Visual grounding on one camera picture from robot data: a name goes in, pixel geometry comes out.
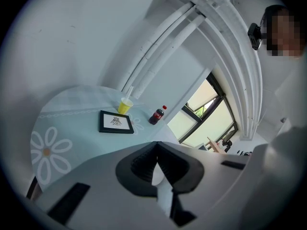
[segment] window frame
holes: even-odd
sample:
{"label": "window frame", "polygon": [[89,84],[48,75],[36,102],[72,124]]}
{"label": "window frame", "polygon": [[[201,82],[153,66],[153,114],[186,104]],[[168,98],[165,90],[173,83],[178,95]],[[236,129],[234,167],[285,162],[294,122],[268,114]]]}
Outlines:
{"label": "window frame", "polygon": [[232,124],[228,127],[228,129],[218,138],[217,141],[218,142],[220,139],[222,139],[230,130],[232,127],[235,128],[235,132],[233,133],[233,135],[238,131],[238,127],[236,124],[236,120],[235,120],[235,116],[231,110],[230,104],[226,98],[226,94],[224,93],[224,91],[222,90],[221,86],[219,85],[218,81],[216,80],[216,78],[213,76],[212,73],[210,73],[206,79],[209,84],[213,87],[213,89],[215,90],[217,96],[215,96],[214,98],[212,98],[211,100],[209,100],[207,103],[209,103],[210,101],[214,100],[214,102],[208,107],[208,109],[203,113],[202,117],[198,117],[195,112],[187,105],[185,104],[181,109],[188,114],[190,117],[192,117],[195,121],[197,121],[197,123],[188,131],[187,134],[185,134],[180,140],[179,143],[184,142],[189,136],[191,136],[209,117],[210,115],[215,111],[215,109],[219,106],[219,104],[224,100],[227,109],[230,113],[230,116],[233,120]]}

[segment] cola bottle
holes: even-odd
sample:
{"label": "cola bottle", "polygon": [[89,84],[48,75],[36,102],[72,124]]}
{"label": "cola bottle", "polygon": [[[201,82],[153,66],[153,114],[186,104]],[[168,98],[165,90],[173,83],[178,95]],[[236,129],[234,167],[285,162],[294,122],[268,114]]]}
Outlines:
{"label": "cola bottle", "polygon": [[162,118],[163,115],[164,115],[164,111],[162,111],[161,109],[156,110],[155,113],[149,119],[149,123],[151,123],[152,125],[155,125]]}

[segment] light blue tablecloth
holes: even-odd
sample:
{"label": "light blue tablecloth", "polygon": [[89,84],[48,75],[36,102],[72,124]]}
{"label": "light blue tablecloth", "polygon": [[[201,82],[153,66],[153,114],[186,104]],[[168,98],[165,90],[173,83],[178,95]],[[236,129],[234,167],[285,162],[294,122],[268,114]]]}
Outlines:
{"label": "light blue tablecloth", "polygon": [[153,114],[132,98],[130,117],[134,134],[99,133],[99,112],[117,113],[123,93],[99,86],[68,89],[42,109],[31,136],[34,173],[44,191],[51,183],[93,157],[149,141],[178,143],[163,120],[148,122]]}

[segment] plastic cup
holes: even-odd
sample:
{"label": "plastic cup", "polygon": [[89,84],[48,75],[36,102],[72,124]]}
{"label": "plastic cup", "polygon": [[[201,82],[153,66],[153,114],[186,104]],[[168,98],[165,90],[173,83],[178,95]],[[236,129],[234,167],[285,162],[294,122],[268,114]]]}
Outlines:
{"label": "plastic cup", "polygon": [[133,106],[133,102],[131,100],[128,99],[126,103],[124,103],[124,100],[125,98],[121,98],[121,102],[118,107],[119,114],[126,114],[130,107]]}

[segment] window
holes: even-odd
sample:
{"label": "window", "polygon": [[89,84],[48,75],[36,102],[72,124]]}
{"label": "window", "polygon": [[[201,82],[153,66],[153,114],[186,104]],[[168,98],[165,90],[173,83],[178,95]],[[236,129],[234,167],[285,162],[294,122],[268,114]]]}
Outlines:
{"label": "window", "polygon": [[180,143],[203,143],[208,149],[207,137],[228,141],[238,130],[226,95],[211,73],[168,125]]}

